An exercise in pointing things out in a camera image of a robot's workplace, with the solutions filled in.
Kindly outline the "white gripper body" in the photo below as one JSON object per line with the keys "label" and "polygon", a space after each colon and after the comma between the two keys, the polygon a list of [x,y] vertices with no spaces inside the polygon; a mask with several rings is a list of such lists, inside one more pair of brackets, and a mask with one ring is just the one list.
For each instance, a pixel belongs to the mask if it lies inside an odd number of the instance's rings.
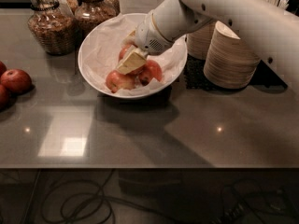
{"label": "white gripper body", "polygon": [[174,42],[161,34],[151,11],[135,28],[135,44],[149,55],[156,56],[170,49]]}

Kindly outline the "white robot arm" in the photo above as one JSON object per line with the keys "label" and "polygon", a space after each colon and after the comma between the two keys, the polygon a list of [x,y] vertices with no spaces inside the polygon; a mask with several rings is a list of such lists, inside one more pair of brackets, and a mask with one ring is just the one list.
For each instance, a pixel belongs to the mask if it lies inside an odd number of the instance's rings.
{"label": "white robot arm", "polygon": [[299,17],[264,0],[164,0],[135,28],[117,70],[128,74],[183,35],[211,21],[235,32],[289,87],[299,92]]}

